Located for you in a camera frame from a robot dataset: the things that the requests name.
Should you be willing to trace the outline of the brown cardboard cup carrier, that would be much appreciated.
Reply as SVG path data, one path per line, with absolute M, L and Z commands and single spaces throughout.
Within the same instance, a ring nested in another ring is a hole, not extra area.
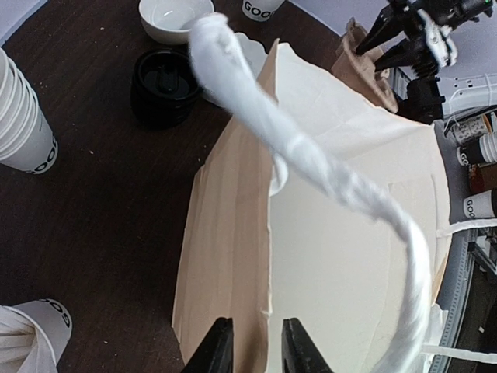
M 388 81 L 390 70 L 376 72 L 374 65 L 384 55 L 381 47 L 374 47 L 363 55 L 355 53 L 366 35 L 366 29 L 352 17 L 335 51 L 337 59 L 332 74 L 375 106 L 397 113 L 398 103 Z

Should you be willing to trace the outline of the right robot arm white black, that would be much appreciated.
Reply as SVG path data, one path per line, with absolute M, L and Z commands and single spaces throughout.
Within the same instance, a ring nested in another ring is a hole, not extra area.
M 410 67 L 415 79 L 407 85 L 407 97 L 398 115 L 431 124 L 465 110 L 496 105 L 496 76 L 440 78 L 440 69 L 457 62 L 457 47 L 450 34 L 463 23 L 492 16 L 491 1 L 390 1 L 382 8 L 370 32 L 356 47 L 364 55 L 403 33 L 374 63 L 381 72 Z

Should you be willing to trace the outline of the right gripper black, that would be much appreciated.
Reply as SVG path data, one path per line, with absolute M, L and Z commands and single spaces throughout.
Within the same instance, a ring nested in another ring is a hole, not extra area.
M 489 1 L 389 1 L 355 52 L 365 54 L 400 33 L 409 39 L 420 37 L 429 22 L 455 30 L 468 21 L 478 22 L 482 13 L 489 16 Z M 378 58 L 374 62 L 375 71 L 413 66 L 419 62 L 423 42 L 409 39 L 402 40 Z

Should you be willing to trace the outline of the stack of white paper cups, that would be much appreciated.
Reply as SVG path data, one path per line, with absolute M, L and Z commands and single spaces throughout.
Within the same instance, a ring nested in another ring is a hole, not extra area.
M 58 152 L 37 94 L 1 51 L 1 164 L 39 175 L 54 165 Z

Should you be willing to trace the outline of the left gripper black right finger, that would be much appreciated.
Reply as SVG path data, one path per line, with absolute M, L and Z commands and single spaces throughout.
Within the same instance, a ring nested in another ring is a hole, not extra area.
M 284 373 L 332 373 L 299 319 L 285 319 L 281 336 Z

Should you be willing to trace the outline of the brown paper takeout bag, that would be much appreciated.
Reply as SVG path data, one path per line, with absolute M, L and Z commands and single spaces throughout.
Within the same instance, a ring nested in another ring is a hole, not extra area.
M 299 319 L 336 372 L 424 372 L 441 347 L 435 303 L 453 234 L 432 126 L 372 104 L 275 43 L 259 75 L 226 16 L 198 19 L 189 52 L 231 120 L 197 173 L 172 326 L 189 361 L 231 319 L 236 372 L 277 372 Z

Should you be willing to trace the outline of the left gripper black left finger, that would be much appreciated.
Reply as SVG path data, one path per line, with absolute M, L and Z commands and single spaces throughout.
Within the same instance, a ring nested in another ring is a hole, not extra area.
M 189 359 L 186 373 L 232 373 L 233 362 L 233 319 L 220 317 Z

